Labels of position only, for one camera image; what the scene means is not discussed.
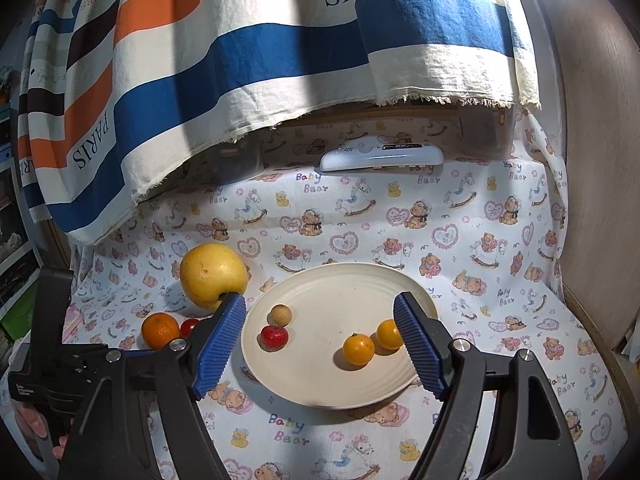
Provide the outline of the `person's left hand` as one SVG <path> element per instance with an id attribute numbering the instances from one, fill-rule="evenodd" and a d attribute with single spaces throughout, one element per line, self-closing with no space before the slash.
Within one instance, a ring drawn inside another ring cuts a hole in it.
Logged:
<path id="1" fill-rule="evenodd" d="M 46 420 L 31 405 L 22 402 L 13 403 L 15 419 L 26 439 L 47 439 Z"/>

